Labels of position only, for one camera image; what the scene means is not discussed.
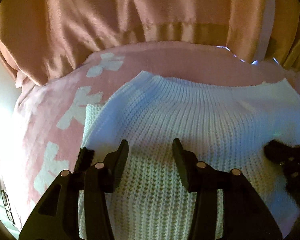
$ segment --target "white knit sweater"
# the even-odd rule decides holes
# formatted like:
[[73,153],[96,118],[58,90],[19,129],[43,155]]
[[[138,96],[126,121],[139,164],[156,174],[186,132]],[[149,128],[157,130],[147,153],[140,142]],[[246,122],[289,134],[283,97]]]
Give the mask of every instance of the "white knit sweater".
[[[280,168],[263,155],[273,139],[300,145],[300,96],[286,80],[236,88],[141,72],[99,114],[87,108],[82,146],[95,150],[93,163],[117,150],[122,139],[129,142],[121,183],[106,196],[116,240],[187,239],[196,193],[181,185],[172,156],[177,137],[199,161],[221,171],[242,170],[279,225],[297,212]],[[216,238],[222,236],[221,197]],[[85,237],[83,194],[79,230]]]

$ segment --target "eyeglasses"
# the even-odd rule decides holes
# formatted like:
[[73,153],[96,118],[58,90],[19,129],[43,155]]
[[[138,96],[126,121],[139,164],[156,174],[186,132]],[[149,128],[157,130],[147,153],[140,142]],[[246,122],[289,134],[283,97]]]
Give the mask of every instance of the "eyeglasses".
[[1,190],[1,197],[2,197],[3,205],[6,210],[7,216],[10,222],[12,222],[15,225],[16,223],[14,222],[13,219],[8,193],[5,189]]

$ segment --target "ribbed knit texture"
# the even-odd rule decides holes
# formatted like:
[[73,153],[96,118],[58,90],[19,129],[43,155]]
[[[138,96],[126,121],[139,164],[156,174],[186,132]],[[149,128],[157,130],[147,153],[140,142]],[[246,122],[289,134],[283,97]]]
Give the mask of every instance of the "ribbed knit texture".
[[[90,106],[87,118],[93,112]],[[116,240],[187,239],[196,193],[181,185],[172,156],[177,137],[199,161],[221,171],[241,169],[278,224],[298,209],[281,169],[263,155],[273,139],[300,145],[300,97],[286,80],[232,88],[141,72],[92,119],[82,142],[95,150],[92,163],[117,150],[122,139],[130,147],[121,183],[106,195]],[[218,205],[216,238],[222,236]],[[86,237],[83,194],[79,231]]]

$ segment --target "pink bedsheet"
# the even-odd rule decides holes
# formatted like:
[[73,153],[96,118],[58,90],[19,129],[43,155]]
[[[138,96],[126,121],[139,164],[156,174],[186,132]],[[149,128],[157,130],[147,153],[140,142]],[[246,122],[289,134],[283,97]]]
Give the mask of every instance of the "pink bedsheet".
[[24,223],[50,183],[73,170],[87,104],[101,104],[141,70],[220,86],[250,86],[285,77],[300,93],[300,74],[269,62],[250,65],[226,48],[186,42],[150,42],[94,52],[64,78],[28,83],[16,104],[13,153],[1,156],[1,172]]

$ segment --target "silver screw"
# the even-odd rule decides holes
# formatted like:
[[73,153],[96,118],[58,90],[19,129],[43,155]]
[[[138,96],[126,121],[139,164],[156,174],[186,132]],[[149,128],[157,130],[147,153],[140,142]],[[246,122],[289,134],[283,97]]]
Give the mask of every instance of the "silver screw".
[[200,168],[200,169],[203,169],[205,168],[207,165],[205,162],[197,162],[197,167]]
[[292,178],[295,178],[295,177],[297,177],[298,175],[299,175],[299,173],[298,173],[298,172],[295,172],[295,173],[292,173],[292,174],[291,174],[291,177],[292,177]]
[[235,176],[239,176],[241,174],[241,171],[239,169],[232,169],[231,173]]
[[70,171],[64,170],[64,171],[61,171],[60,175],[61,175],[62,177],[66,177],[66,176],[69,175],[69,173],[70,173]]
[[96,163],[96,165],[94,165],[96,169],[102,169],[105,164],[104,163]]

